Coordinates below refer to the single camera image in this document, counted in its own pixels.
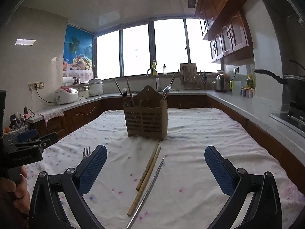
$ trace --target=window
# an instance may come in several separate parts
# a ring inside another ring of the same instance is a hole
[[[196,64],[197,71],[217,72],[221,64],[211,63],[210,42],[202,40],[200,21],[198,19],[186,19],[189,36],[191,63]]]
[[[188,63],[183,19],[155,21],[156,58],[158,73],[175,72],[180,63]]]
[[[123,30],[124,76],[146,74],[150,68],[148,25]]]
[[[120,76],[119,31],[97,38],[96,67],[98,78]]]

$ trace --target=pan handle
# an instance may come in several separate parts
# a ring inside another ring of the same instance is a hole
[[[255,72],[255,73],[258,73],[258,74],[265,74],[265,75],[271,76],[271,77],[273,77],[276,81],[278,81],[278,83],[280,83],[280,84],[287,84],[287,80],[286,80],[286,79],[280,78],[279,76],[275,75],[275,74],[274,74],[273,72],[271,72],[271,71],[264,70],[264,69],[255,69],[254,72]]]

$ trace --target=screw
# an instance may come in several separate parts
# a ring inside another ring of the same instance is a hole
[[[266,176],[268,176],[268,177],[273,177],[273,174],[272,174],[271,172],[267,171],[267,172],[266,172]]]
[[[39,177],[45,177],[46,174],[47,173],[45,171],[42,171],[42,172],[39,173]]]
[[[74,171],[75,171],[74,168],[69,168],[69,169],[67,169],[67,174],[71,175],[74,173]]]
[[[238,168],[238,169],[237,169],[237,172],[238,172],[239,174],[245,174],[245,173],[246,173],[246,170],[243,169],[243,168]]]

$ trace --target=white rice cooker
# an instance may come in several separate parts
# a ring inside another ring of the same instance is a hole
[[[89,82],[89,96],[96,96],[103,94],[103,82],[99,78],[90,79]]]
[[[75,102],[78,100],[78,91],[69,86],[63,86],[55,91],[55,99],[58,105]]]

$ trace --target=frying pan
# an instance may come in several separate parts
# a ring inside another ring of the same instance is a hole
[[[284,78],[280,78],[271,71],[264,69],[256,69],[255,73],[265,74],[273,77],[278,83],[286,85],[290,97],[295,101],[296,104],[305,108],[305,77],[294,76],[294,75],[284,75]]]

